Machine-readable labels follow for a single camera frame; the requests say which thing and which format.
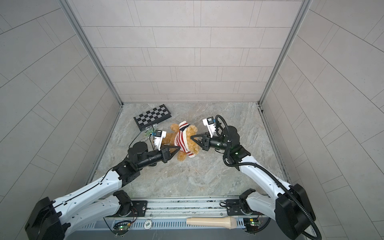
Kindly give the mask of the brown teddy bear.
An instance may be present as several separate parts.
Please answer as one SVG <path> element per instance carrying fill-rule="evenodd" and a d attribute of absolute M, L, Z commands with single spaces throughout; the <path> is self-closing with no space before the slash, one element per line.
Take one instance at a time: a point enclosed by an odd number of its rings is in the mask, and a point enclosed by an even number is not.
<path fill-rule="evenodd" d="M 170 129 L 171 132 L 166 134 L 162 146 L 180 147 L 178 152 L 179 162 L 183 162 L 187 158 L 194 158 L 200 152 L 200 146 L 191 139 L 191 136 L 195 136 L 198 132 L 195 125 L 183 121 L 180 124 L 172 124 Z"/>

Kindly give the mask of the red white striped sweater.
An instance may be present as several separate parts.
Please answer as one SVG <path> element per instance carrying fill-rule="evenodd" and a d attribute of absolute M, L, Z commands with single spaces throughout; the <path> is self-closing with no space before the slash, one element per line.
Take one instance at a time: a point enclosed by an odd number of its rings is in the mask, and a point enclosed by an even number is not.
<path fill-rule="evenodd" d="M 189 158 L 194 158 L 196 154 L 190 150 L 189 141 L 191 136 L 196 135 L 197 127 L 183 121 L 179 124 L 179 131 L 176 134 L 174 145 L 179 146 L 181 151 Z"/>

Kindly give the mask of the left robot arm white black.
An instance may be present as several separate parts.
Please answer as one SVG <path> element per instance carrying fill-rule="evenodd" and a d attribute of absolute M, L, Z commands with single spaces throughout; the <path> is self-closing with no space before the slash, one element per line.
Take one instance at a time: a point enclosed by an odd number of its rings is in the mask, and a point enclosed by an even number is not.
<path fill-rule="evenodd" d="M 127 156 L 92 183 L 63 197 L 38 201 L 26 222 L 30 240 L 64 240 L 80 227 L 104 217 L 128 216 L 134 205 L 122 187 L 131 183 L 140 171 L 158 162 L 167 163 L 178 153 L 178 146 L 164 145 L 149 151 L 144 142 L 135 143 Z"/>

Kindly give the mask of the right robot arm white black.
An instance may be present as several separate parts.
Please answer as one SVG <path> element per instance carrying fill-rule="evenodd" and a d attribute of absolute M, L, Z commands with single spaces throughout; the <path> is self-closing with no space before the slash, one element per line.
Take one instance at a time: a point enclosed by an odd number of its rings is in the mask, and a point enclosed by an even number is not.
<path fill-rule="evenodd" d="M 235 127 L 223 128 L 219 136 L 204 133 L 190 138 L 205 151 L 211 148 L 224 150 L 225 165 L 238 169 L 267 193 L 266 197 L 253 189 L 242 193 L 239 198 L 243 212 L 263 213 L 276 221 L 280 230 L 291 240 L 295 240 L 299 235 L 311 240 L 322 239 L 305 189 L 299 184 L 293 186 L 280 180 L 260 165 L 240 144 L 240 136 Z"/>

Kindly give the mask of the small green clear bag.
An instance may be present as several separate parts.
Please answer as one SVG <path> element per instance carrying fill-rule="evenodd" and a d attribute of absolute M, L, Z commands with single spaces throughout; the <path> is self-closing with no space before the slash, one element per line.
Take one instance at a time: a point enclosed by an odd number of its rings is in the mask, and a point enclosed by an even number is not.
<path fill-rule="evenodd" d="M 148 126 L 144 130 L 144 138 L 149 138 L 150 136 L 152 136 L 155 133 L 155 131 L 156 131 L 155 126 L 153 126 L 153 125 Z"/>

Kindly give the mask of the folded black white chessboard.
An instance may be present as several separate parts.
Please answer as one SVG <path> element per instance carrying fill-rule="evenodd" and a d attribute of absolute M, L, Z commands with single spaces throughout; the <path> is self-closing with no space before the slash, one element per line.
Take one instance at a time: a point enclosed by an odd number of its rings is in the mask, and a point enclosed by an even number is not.
<path fill-rule="evenodd" d="M 168 108 L 165 105 L 160 105 L 149 111 L 143 112 L 138 116 L 135 116 L 134 120 L 140 131 L 143 131 L 147 127 L 161 123 L 171 117 L 172 115 Z"/>

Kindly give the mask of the left green circuit board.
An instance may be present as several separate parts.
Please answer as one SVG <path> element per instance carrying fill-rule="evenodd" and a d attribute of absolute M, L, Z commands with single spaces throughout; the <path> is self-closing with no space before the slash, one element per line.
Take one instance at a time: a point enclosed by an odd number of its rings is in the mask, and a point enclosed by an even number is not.
<path fill-rule="evenodd" d="M 114 232 L 116 232 L 116 235 L 123 236 L 129 231 L 131 224 L 132 224 L 131 221 L 121 221 L 121 222 L 115 223 L 113 230 Z"/>

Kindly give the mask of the green circuit board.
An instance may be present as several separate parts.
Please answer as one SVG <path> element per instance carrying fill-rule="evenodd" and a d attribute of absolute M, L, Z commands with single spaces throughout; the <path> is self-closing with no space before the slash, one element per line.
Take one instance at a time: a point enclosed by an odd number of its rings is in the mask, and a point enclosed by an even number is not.
<path fill-rule="evenodd" d="M 129 231 L 131 224 L 132 224 L 131 221 L 121 221 L 121 222 L 115 223 L 113 230 L 114 232 L 116 232 L 116 235 L 123 236 Z"/>
<path fill-rule="evenodd" d="M 261 222 L 258 219 L 243 219 L 245 232 L 254 234 L 259 231 L 259 227 L 261 225 Z"/>

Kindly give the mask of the right green circuit board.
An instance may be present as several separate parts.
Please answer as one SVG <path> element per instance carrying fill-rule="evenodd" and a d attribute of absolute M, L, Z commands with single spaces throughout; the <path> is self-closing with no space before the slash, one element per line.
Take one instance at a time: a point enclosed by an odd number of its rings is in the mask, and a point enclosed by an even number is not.
<path fill-rule="evenodd" d="M 261 222 L 258 219 L 243 219 L 245 232 L 254 234 L 259 231 L 259 227 L 261 225 Z"/>

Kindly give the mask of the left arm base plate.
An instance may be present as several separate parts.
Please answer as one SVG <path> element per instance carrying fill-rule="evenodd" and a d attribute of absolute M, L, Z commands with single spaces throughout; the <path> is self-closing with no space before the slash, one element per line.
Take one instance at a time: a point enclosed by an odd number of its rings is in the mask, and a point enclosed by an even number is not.
<path fill-rule="evenodd" d="M 144 217 L 147 211 L 148 201 L 133 201 L 130 208 L 121 207 L 114 217 L 133 218 Z"/>

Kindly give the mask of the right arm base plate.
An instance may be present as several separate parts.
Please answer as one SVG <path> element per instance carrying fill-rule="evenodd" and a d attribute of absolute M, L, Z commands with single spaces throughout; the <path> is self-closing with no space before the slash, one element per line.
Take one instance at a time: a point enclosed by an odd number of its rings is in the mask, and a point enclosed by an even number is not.
<path fill-rule="evenodd" d="M 263 215 L 262 213 L 255 212 L 255 211 L 251 213 L 246 213 L 246 211 L 241 208 L 240 200 L 238 199 L 227 199 L 221 202 L 220 206 L 227 210 L 228 216 L 259 216 L 259 215 L 262 216 Z"/>

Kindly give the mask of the aluminium front rail frame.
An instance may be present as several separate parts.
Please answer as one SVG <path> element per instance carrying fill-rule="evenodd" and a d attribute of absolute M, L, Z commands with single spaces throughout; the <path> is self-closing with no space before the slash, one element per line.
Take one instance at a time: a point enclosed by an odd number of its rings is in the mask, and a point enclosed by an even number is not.
<path fill-rule="evenodd" d="M 228 216 L 227 210 L 220 206 L 220 203 L 227 199 L 238 199 L 239 197 L 209 197 L 209 198 L 158 198 L 141 200 L 136 199 L 134 201 L 148 201 L 147 211 L 144 217 L 133 218 L 120 218 L 108 216 L 99 220 L 93 221 L 87 225 L 84 225 L 77 229 L 79 230 L 110 230 L 115 236 L 113 227 L 115 223 L 121 221 L 131 221 L 130 230 L 145 230 L 144 222 L 151 220 L 153 222 L 150 230 L 184 230 L 184 229 L 213 229 L 216 227 L 202 227 L 202 226 L 190 226 L 187 225 L 187 218 L 223 218 L 233 217 L 237 219 L 237 228 L 243 229 L 243 219 L 258 219 L 261 222 L 259 231 L 266 228 L 270 221 L 268 216 Z"/>

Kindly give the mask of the right aluminium corner post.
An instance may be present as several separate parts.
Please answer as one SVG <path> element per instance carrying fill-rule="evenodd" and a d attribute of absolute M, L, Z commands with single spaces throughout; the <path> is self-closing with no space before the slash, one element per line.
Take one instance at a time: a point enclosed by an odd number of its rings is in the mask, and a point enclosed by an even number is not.
<path fill-rule="evenodd" d="M 287 39 L 283 45 L 283 48 L 281 50 L 281 53 L 277 59 L 277 62 L 272 70 L 272 73 L 270 75 L 270 78 L 267 82 L 267 85 L 266 85 L 266 88 L 265 90 L 263 91 L 262 93 L 262 96 L 261 96 L 261 99 L 259 101 L 259 105 L 262 106 L 267 98 L 267 95 L 273 85 L 273 82 L 275 80 L 275 78 L 277 77 L 277 74 L 279 73 L 279 70 L 285 60 L 285 57 L 287 56 L 288 54 L 288 51 L 295 39 L 295 36 L 297 35 L 299 29 L 300 29 L 300 26 L 306 16 L 306 13 L 308 12 L 309 10 L 309 7 L 311 5 L 311 0 L 304 0 L 299 8 L 299 11 L 298 11 L 298 14 L 293 22 L 293 25 L 289 31 L 289 34 L 287 36 Z"/>

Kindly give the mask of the aluminium corner post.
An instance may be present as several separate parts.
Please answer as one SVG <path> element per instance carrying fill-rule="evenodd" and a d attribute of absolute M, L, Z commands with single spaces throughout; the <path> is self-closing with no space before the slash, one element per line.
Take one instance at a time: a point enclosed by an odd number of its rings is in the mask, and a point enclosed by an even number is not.
<path fill-rule="evenodd" d="M 97 56 L 95 49 L 92 47 L 89 39 L 87 38 L 86 33 L 83 30 L 82 26 L 80 25 L 80 22 L 76 18 L 74 11 L 72 10 L 69 2 L 65 0 L 58 0 L 58 3 L 62 8 L 65 16 L 67 17 L 68 21 L 70 22 L 72 28 L 74 29 L 75 33 L 77 34 L 83 47 L 87 51 L 91 61 L 95 65 L 99 74 L 101 75 L 102 79 L 105 81 L 109 89 L 112 91 L 115 99 L 118 101 L 120 106 L 123 106 L 124 103 L 122 102 L 116 88 L 114 87 L 111 79 L 109 78 L 107 72 L 105 71 L 105 68 L 102 66 L 102 62 L 100 61 L 100 58 Z"/>
<path fill-rule="evenodd" d="M 285 57 L 287 56 L 288 54 L 288 51 L 295 39 L 295 36 L 297 35 L 299 29 L 300 29 L 300 26 L 306 16 L 306 13 L 308 12 L 309 10 L 309 7 L 311 5 L 311 0 L 304 0 L 299 8 L 299 11 L 298 11 L 298 14 L 293 22 L 293 25 L 289 31 L 289 34 L 287 36 L 287 39 L 283 45 L 283 48 L 281 50 L 281 53 L 277 59 L 277 62 L 272 70 L 272 73 L 270 75 L 270 78 L 267 82 L 267 85 L 266 85 L 266 88 L 265 90 L 263 91 L 262 93 L 262 96 L 261 96 L 261 99 L 259 101 L 259 105 L 262 106 L 267 98 L 267 95 L 273 85 L 273 82 L 275 80 L 275 78 L 277 77 L 277 74 L 279 73 L 279 70 L 285 60 Z"/>

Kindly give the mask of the left aluminium corner post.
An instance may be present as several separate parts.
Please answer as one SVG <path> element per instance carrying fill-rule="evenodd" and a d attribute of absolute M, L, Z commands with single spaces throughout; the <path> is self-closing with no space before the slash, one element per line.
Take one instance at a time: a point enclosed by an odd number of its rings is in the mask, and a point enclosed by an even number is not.
<path fill-rule="evenodd" d="M 95 65 L 99 74 L 101 75 L 102 79 L 105 81 L 109 89 L 112 91 L 115 99 L 118 101 L 120 106 L 123 106 L 124 103 L 122 102 L 116 88 L 114 87 L 111 79 L 109 78 L 107 72 L 105 71 L 105 68 L 102 66 L 102 62 L 100 61 L 100 58 L 97 56 L 95 49 L 92 47 L 89 39 L 87 38 L 86 33 L 83 30 L 82 26 L 80 25 L 80 22 L 76 18 L 74 11 L 72 10 L 69 2 L 65 0 L 58 0 L 58 3 L 62 8 L 65 16 L 67 17 L 68 21 L 70 22 L 72 28 L 74 29 L 75 33 L 77 34 L 83 47 L 87 51 L 91 61 Z"/>

